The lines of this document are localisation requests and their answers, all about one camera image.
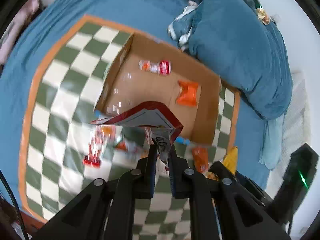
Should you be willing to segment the small red white snack pack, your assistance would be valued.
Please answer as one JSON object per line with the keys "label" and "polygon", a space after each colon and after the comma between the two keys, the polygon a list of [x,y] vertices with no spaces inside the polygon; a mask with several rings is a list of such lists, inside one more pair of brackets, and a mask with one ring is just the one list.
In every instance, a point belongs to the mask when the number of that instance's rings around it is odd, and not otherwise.
{"label": "small red white snack pack", "polygon": [[167,76],[171,73],[171,63],[167,60],[162,60],[159,62],[140,60],[138,67],[140,70],[161,76]]}

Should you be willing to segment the striped blue white cloth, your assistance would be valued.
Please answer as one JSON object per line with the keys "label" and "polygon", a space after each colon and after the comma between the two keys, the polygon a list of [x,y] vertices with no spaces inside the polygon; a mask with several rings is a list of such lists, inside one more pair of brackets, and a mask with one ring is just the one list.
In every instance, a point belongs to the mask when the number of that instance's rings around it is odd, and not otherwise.
{"label": "striped blue white cloth", "polygon": [[178,15],[167,28],[167,33],[172,40],[177,42],[181,51],[188,49],[188,40],[193,31],[193,19],[196,14],[198,4],[193,1],[188,2],[183,12]]}

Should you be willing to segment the light blue folded cloth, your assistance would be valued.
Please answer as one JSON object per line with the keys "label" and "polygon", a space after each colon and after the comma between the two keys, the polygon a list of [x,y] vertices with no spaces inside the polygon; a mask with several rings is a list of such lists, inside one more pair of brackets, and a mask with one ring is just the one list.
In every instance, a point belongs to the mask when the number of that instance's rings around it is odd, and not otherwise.
{"label": "light blue folded cloth", "polygon": [[281,143],[283,139],[284,115],[267,120],[264,134],[263,149],[259,157],[259,163],[273,170],[281,157]]}

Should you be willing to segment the cardboard box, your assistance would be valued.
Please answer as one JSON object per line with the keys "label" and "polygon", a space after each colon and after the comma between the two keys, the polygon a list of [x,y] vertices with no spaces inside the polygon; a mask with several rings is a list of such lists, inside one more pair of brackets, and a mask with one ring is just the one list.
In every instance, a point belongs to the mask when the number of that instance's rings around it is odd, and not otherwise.
{"label": "cardboard box", "polygon": [[[142,60],[153,63],[167,60],[171,73],[161,76],[141,70],[139,62]],[[176,103],[181,81],[199,85],[196,106]],[[158,101],[183,125],[182,137],[210,145],[215,136],[219,94],[220,78],[212,70],[166,43],[134,33],[109,67],[95,110],[115,116],[145,101]]]}

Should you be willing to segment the pile of clothes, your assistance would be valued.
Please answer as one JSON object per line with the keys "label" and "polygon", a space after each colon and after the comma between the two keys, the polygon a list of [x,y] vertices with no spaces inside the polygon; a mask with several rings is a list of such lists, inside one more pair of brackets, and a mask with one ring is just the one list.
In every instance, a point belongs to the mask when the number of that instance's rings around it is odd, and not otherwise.
{"label": "pile of clothes", "polygon": [[41,11],[40,0],[27,0],[10,22],[1,37],[1,68],[6,64],[8,57],[22,32]]}

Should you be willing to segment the yellow snack packet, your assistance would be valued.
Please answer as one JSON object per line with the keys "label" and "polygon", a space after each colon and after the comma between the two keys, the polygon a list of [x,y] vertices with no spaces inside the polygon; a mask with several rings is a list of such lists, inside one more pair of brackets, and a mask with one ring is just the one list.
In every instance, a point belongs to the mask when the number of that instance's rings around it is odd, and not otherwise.
{"label": "yellow snack packet", "polygon": [[236,146],[227,152],[222,163],[233,175],[236,174],[238,164],[238,148]]}

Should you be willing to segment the green white checkered mat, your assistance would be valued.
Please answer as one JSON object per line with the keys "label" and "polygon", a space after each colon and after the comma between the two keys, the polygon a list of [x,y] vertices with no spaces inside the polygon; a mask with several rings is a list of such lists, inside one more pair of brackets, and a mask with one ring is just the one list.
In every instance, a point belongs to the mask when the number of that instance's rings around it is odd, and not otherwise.
{"label": "green white checkered mat", "polygon": [[[100,168],[82,163],[94,128],[103,82],[111,77],[111,64],[130,35],[155,37],[131,27],[85,15],[55,44],[33,77],[19,153],[19,194],[23,208],[44,225],[93,179],[113,180],[134,168],[146,154],[126,155],[106,145]],[[182,52],[158,42],[165,51]],[[240,92],[224,82],[220,86],[219,114],[209,164],[234,145]],[[156,196],[138,200],[133,239],[191,239],[189,203],[169,199],[169,173],[158,161]]]}

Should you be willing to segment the green orange carrot snack pack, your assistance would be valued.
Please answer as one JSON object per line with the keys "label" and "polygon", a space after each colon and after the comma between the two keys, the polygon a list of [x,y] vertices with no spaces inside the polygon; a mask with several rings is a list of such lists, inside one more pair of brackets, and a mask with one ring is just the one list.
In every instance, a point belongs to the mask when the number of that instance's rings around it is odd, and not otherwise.
{"label": "green orange carrot snack pack", "polygon": [[105,125],[102,131],[106,135],[106,148],[135,154],[143,151],[136,141],[138,133],[133,127]]}

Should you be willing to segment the orange snack packet on mat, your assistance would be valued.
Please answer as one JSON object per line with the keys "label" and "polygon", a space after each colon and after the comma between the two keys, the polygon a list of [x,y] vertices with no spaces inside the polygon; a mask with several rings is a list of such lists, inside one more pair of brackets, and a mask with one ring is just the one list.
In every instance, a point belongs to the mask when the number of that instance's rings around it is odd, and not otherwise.
{"label": "orange snack packet on mat", "polygon": [[208,150],[204,147],[194,147],[192,149],[195,169],[200,173],[205,173],[209,169]]}

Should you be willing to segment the red white long snack pack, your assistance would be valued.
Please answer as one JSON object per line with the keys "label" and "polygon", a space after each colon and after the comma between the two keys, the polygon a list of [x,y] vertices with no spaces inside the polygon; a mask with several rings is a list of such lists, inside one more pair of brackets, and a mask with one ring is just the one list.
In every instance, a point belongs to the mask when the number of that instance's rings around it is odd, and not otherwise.
{"label": "red white long snack pack", "polygon": [[83,164],[90,167],[99,168],[101,165],[101,155],[106,144],[106,134],[101,126],[97,126],[92,139],[88,144],[88,153],[83,159]]}

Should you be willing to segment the blue bed sheet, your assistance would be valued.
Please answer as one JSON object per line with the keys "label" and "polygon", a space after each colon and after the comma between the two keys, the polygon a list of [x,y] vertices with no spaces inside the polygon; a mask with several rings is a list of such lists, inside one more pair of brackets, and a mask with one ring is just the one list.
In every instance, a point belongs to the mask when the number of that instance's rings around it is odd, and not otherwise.
{"label": "blue bed sheet", "polygon": [[170,42],[166,28],[188,0],[56,0],[23,32],[1,74],[1,171],[15,198],[23,118],[33,76],[50,48],[85,14]]}

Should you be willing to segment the blue pillow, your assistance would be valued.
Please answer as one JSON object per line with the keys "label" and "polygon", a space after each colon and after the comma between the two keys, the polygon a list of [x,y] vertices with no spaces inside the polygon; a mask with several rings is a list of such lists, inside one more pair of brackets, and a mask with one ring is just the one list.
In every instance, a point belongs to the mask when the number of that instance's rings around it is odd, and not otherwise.
{"label": "blue pillow", "polygon": [[191,55],[243,91],[264,119],[287,110],[292,77],[283,37],[274,23],[261,23],[244,0],[202,0],[188,45]]}

